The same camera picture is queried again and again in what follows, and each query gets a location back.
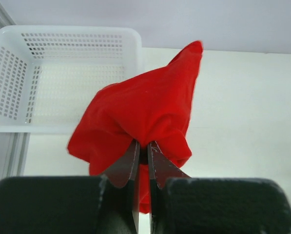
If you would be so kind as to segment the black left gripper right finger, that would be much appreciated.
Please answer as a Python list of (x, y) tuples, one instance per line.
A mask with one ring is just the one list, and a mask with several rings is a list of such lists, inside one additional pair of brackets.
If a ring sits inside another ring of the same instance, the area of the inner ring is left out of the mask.
[(153, 234), (291, 234), (284, 191), (263, 178), (192, 178), (147, 147)]

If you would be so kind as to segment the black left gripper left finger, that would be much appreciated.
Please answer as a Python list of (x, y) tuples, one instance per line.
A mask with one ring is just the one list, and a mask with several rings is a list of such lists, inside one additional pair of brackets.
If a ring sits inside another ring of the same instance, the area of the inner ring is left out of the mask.
[(140, 145), (98, 176), (0, 181), (0, 234), (136, 234)]

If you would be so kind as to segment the red t shirt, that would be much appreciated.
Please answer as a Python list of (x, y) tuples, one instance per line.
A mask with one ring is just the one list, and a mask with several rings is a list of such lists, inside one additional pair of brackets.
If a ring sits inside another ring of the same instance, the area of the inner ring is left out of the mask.
[(166, 66), (97, 92), (74, 130), (67, 150), (101, 174), (133, 140), (157, 142), (164, 156), (182, 167), (192, 156), (186, 140), (203, 46), (194, 41)]

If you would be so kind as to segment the white perforated plastic basket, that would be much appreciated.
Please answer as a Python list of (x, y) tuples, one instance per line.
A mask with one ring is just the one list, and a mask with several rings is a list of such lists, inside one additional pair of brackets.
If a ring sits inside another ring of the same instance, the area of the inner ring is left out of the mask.
[(143, 71), (130, 28), (0, 29), (0, 133), (69, 134), (103, 87)]

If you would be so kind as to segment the aluminium side rail left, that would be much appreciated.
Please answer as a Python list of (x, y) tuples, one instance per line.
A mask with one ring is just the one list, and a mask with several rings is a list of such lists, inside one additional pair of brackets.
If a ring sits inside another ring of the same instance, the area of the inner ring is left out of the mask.
[(9, 137), (3, 177), (22, 176), (29, 146), (29, 133), (8, 133)]

